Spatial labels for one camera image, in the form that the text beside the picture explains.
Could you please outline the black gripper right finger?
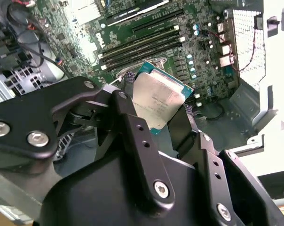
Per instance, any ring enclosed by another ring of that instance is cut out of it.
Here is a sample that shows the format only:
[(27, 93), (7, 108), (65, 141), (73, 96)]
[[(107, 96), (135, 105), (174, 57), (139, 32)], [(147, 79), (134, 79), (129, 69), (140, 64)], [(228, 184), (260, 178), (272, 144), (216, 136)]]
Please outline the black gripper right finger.
[(182, 105), (168, 122), (180, 160), (194, 167), (193, 210), (202, 226), (284, 226), (284, 215), (260, 181), (229, 150), (216, 151)]

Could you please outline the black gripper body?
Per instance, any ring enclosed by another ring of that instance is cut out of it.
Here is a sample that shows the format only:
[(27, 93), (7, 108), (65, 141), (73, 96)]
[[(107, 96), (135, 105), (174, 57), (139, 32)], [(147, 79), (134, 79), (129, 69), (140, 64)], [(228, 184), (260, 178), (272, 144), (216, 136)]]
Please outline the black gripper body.
[(164, 154), (161, 159), (175, 191), (163, 216), (147, 205), (134, 165), (114, 153), (60, 180), (42, 204), (42, 226), (208, 226), (210, 217), (196, 170)]

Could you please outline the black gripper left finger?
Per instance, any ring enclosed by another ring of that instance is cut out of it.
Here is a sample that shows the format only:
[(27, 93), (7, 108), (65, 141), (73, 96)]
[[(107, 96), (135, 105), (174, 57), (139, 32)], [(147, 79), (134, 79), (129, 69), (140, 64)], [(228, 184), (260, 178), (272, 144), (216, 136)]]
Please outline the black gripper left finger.
[(167, 175), (144, 119), (130, 96), (108, 92), (85, 77), (75, 77), (0, 103), (0, 169), (38, 174), (45, 171), (58, 140), (83, 126), (122, 138), (134, 165), (134, 194), (153, 212), (175, 203)]

